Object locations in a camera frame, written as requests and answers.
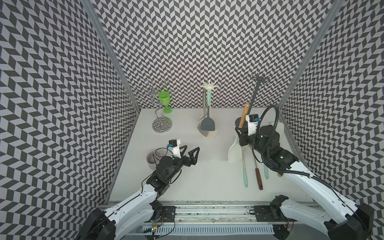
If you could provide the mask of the white spatula wooden handle rack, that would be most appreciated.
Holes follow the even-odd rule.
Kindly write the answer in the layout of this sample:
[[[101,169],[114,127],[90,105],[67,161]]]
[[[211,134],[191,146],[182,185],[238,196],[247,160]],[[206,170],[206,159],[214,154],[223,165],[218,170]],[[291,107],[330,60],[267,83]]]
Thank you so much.
[[[235,121],[235,128],[242,128],[246,120],[246,115],[248,113],[250,104],[246,103],[243,109],[242,116]],[[228,152],[228,161],[229,163],[235,163],[242,159],[242,147],[240,145],[240,137],[236,135],[235,141],[229,149]]]

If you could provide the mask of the grey spatula mint handle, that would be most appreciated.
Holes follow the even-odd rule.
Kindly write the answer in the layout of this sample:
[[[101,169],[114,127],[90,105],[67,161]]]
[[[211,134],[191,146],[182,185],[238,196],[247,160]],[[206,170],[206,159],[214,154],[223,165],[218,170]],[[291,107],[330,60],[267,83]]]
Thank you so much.
[[[268,180],[269,179],[269,169],[266,165],[264,165],[264,175],[265,175],[265,179]]]

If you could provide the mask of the steel spoon brown handle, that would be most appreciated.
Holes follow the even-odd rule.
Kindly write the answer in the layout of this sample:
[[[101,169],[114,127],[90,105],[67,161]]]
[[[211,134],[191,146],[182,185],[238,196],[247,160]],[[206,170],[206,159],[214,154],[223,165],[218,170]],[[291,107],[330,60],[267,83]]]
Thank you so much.
[[[259,187],[259,190],[263,190],[264,188],[263,188],[262,178],[261,178],[260,170],[257,165],[258,160],[254,152],[253,152],[253,156],[254,156],[254,162],[255,162],[255,172],[256,172],[258,187]]]

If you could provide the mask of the white spatula mint handle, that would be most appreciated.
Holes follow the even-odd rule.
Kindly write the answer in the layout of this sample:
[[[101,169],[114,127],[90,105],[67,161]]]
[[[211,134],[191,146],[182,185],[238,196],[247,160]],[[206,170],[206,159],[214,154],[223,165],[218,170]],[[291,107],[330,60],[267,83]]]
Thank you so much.
[[[246,161],[245,161],[245,150],[242,150],[242,164],[243,164],[243,180],[244,180],[244,186],[248,188],[248,175],[247,175],[247,167],[246,167]]]

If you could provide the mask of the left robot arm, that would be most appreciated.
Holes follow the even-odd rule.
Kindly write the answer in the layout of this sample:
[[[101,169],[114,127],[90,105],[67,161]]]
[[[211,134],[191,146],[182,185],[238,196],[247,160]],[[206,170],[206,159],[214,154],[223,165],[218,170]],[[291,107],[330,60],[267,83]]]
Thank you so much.
[[[200,148],[184,153],[187,146],[168,144],[171,156],[164,156],[141,188],[122,202],[106,210],[93,210],[83,223],[76,240],[120,240],[129,232],[150,220],[160,217],[163,205],[158,201],[171,185],[182,167],[196,165]]]

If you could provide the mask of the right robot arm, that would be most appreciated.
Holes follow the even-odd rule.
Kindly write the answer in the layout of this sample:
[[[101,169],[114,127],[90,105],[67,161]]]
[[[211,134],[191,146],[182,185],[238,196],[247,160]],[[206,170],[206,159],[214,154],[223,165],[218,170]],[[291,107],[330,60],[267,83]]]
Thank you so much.
[[[237,132],[240,147],[247,146],[252,153],[259,153],[255,161],[264,164],[270,171],[286,177],[304,190],[322,210],[315,210],[279,195],[270,202],[271,217],[276,220],[296,220],[316,229],[331,240],[370,240],[374,225],[374,209],[367,204],[357,204],[338,193],[331,185],[317,177],[294,154],[280,146],[277,132],[279,108],[275,111],[273,124],[262,126],[266,113],[261,116],[250,113],[251,105],[246,103]]]

